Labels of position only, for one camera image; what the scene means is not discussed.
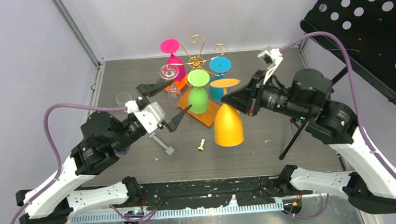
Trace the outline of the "yellow plastic wine glass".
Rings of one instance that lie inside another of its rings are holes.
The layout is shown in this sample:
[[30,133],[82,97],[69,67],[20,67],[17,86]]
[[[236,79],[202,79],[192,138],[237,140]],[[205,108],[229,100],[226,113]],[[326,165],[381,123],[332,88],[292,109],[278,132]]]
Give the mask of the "yellow plastic wine glass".
[[223,103],[214,120],[214,141],[218,146],[235,147],[244,142],[241,116],[234,107]]

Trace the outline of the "clear stemmed wine glass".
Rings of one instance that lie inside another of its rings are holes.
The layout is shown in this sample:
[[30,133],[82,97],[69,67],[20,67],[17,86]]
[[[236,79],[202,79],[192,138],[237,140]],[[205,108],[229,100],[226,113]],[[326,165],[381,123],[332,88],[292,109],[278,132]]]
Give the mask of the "clear stemmed wine glass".
[[165,81],[170,81],[168,89],[168,100],[174,107],[179,107],[182,98],[182,92],[174,84],[174,80],[179,75],[179,69],[176,65],[165,64],[159,70],[159,75]]

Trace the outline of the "clear glass tumbler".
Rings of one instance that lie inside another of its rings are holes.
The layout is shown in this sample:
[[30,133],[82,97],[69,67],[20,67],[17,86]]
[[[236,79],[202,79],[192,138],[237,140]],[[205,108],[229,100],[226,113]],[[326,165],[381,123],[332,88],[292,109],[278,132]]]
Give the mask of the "clear glass tumbler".
[[132,100],[132,97],[127,92],[121,92],[116,96],[115,100],[119,107],[124,107],[126,102]]

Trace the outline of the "green plastic wine glass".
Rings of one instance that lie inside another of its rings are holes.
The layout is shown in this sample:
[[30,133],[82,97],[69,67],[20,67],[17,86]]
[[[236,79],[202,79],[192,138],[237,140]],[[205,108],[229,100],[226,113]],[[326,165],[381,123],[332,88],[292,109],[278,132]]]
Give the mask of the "green plastic wine glass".
[[209,73],[203,69],[193,69],[187,75],[187,82],[192,86],[188,95],[188,104],[192,105],[190,111],[203,114],[208,110],[209,97],[204,86],[210,81]]

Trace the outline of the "blue plastic wine glass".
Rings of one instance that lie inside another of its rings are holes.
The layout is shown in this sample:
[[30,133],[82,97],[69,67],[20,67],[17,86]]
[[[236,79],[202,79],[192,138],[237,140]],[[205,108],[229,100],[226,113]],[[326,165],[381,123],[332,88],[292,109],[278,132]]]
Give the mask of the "blue plastic wine glass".
[[[231,69],[232,63],[228,58],[219,56],[210,61],[209,67],[216,74],[216,76],[213,76],[211,78],[210,82],[213,82],[218,79],[226,79],[225,73]],[[215,88],[210,85],[209,93],[210,97],[214,101],[219,102],[221,100],[221,97],[223,96],[223,89]]]

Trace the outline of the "gold rack with wooden base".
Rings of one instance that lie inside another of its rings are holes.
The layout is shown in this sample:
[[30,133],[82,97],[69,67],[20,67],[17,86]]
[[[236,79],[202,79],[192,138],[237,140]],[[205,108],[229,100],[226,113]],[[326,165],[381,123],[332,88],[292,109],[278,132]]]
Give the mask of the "gold rack with wooden base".
[[228,62],[225,66],[219,62],[224,58],[228,48],[218,43],[214,45],[214,49],[219,55],[204,59],[201,54],[205,38],[202,35],[193,35],[189,41],[192,44],[202,42],[199,53],[189,54],[176,39],[166,39],[160,44],[160,50],[169,54],[169,58],[159,70],[159,75],[165,81],[171,82],[165,89],[170,103],[174,107],[187,109],[190,116],[210,128],[220,107],[210,100],[205,87],[212,76],[221,76],[230,69]]

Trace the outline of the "pink plastic wine glass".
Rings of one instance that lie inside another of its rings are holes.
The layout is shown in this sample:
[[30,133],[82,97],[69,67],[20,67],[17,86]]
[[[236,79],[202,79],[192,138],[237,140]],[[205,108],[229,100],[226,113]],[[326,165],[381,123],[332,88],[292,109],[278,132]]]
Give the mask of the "pink plastic wine glass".
[[186,68],[181,58],[176,56],[176,52],[180,48],[180,42],[176,39],[166,39],[160,44],[160,50],[165,54],[170,54],[167,64],[173,64],[178,68],[178,74],[174,81],[181,81],[186,76]]

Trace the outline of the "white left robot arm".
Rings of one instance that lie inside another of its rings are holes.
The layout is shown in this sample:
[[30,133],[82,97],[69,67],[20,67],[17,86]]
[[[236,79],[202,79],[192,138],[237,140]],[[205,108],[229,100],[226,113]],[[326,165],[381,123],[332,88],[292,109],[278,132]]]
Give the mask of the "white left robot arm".
[[65,224],[71,217],[109,205],[137,206],[142,201],[142,189],[135,178],[126,177],[108,187],[81,191],[80,186],[103,173],[119,160],[119,153],[155,130],[177,130],[186,111],[167,122],[165,112],[157,102],[150,102],[170,81],[142,84],[136,88],[139,97],[128,101],[120,111],[127,113],[124,120],[113,116],[114,109],[60,103],[57,108],[86,109],[91,112],[81,126],[82,141],[71,150],[56,172],[32,190],[16,194],[21,207],[19,224]]

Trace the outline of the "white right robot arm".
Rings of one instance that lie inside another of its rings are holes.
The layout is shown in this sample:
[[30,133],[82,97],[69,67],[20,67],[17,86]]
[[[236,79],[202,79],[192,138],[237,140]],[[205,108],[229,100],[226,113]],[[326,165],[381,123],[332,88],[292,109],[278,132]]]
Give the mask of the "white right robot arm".
[[326,173],[286,165],[276,180],[282,193],[318,191],[343,198],[369,214],[396,213],[396,168],[364,139],[353,110],[331,100],[332,90],[333,81],[312,68],[296,72],[288,88],[275,76],[265,80],[260,70],[247,85],[224,95],[222,102],[249,116],[264,108],[300,118],[303,130],[352,166],[348,172]]

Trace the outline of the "orange plastic U-shaped toy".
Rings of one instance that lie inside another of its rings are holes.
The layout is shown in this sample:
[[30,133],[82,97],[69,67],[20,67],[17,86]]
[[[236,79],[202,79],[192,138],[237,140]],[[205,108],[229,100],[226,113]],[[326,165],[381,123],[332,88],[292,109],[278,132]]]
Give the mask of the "orange plastic U-shaped toy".
[[173,85],[177,87],[180,91],[183,91],[187,86],[187,78],[184,78],[180,81],[174,81]]

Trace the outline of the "grey metal T-shaped part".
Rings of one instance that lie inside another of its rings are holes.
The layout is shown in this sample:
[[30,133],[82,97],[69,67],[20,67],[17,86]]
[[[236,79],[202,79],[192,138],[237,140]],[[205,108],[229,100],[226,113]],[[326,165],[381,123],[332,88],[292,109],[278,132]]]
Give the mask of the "grey metal T-shaped part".
[[162,148],[164,149],[165,153],[168,156],[172,157],[176,154],[175,149],[172,146],[166,145],[161,139],[159,139],[157,137],[157,135],[155,135],[154,132],[149,135],[149,138],[153,139],[156,143],[158,143],[160,146],[162,146]]

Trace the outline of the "white chess piece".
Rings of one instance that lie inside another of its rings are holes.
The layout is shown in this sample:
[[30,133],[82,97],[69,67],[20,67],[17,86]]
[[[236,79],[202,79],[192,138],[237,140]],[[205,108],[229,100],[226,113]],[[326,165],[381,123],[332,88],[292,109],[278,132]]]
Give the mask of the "white chess piece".
[[204,144],[205,144],[205,139],[203,138],[203,139],[201,139],[201,143],[198,146],[197,150],[198,151],[204,151]]

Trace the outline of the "black music stand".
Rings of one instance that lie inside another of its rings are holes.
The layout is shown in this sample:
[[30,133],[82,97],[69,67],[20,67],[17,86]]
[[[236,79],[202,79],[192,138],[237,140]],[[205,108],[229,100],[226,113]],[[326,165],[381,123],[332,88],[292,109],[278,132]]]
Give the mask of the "black music stand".
[[321,32],[336,36],[358,76],[396,108],[396,0],[317,0],[300,21],[314,42],[343,59]]

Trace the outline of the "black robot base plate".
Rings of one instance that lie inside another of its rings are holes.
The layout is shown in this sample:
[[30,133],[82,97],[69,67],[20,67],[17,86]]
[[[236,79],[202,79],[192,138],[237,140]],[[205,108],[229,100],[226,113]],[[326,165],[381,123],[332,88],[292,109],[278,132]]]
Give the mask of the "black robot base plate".
[[275,198],[311,194],[299,191],[276,176],[188,180],[142,184],[141,190],[121,207],[146,207],[152,210],[180,210],[228,206],[232,199],[239,206],[270,204]]

